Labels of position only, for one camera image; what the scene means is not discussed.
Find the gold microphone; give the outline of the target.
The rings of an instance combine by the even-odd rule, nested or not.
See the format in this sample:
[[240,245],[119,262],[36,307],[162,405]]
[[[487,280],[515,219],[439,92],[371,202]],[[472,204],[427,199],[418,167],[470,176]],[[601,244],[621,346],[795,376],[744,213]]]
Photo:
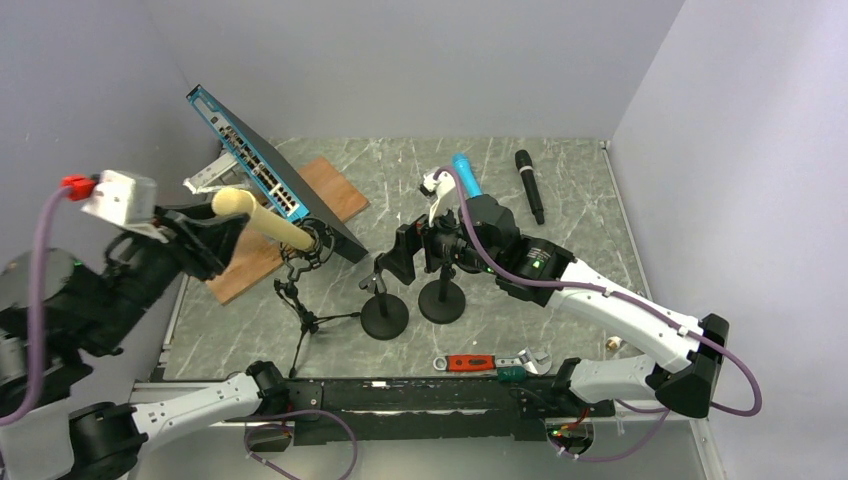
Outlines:
[[246,214],[247,227],[256,230],[295,250],[309,252],[316,247],[315,238],[306,230],[267,210],[247,190],[224,187],[216,192],[211,207],[217,216]]

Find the blue microphone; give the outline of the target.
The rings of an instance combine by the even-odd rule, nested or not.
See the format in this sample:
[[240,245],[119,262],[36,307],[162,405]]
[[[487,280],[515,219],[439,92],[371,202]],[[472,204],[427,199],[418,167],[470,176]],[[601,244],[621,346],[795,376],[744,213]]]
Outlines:
[[469,197],[477,197],[482,194],[482,189],[472,171],[470,160],[465,153],[459,152],[453,155],[452,165]]

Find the black microphone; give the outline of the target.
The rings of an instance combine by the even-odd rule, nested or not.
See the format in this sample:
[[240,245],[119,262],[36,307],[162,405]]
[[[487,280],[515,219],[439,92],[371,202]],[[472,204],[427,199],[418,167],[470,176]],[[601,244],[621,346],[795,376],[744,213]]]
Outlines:
[[531,156],[526,150],[515,153],[515,165],[521,177],[530,211],[538,225],[545,223],[543,202],[535,178],[535,170]]

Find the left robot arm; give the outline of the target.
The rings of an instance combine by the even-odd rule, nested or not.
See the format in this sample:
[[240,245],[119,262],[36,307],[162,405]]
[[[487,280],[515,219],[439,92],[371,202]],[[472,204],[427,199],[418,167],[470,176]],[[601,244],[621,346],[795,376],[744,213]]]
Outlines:
[[84,354],[117,355],[123,339],[180,274],[207,280],[232,258],[245,213],[207,204],[158,207],[156,238],[124,231],[95,272],[69,252],[37,246],[1,275],[1,464],[10,479],[116,479],[138,460],[215,423],[279,417],[286,381],[269,361],[170,400],[99,402],[72,410]]

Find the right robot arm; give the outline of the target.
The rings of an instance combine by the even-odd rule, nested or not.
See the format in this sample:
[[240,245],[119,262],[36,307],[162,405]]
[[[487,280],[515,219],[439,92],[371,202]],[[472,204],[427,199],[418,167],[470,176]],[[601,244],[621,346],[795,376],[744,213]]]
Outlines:
[[698,319],[627,290],[565,248],[522,234],[512,211],[489,195],[471,198],[467,206],[469,223],[462,214],[447,213],[399,227],[393,248],[377,258],[379,268],[409,285],[416,277],[413,258],[423,252],[429,271],[448,262],[468,273],[491,273],[509,296],[582,314],[640,350],[619,360],[565,360],[550,391],[564,415],[631,399],[707,417],[724,360],[716,348],[726,344],[730,330],[726,319],[715,313]]

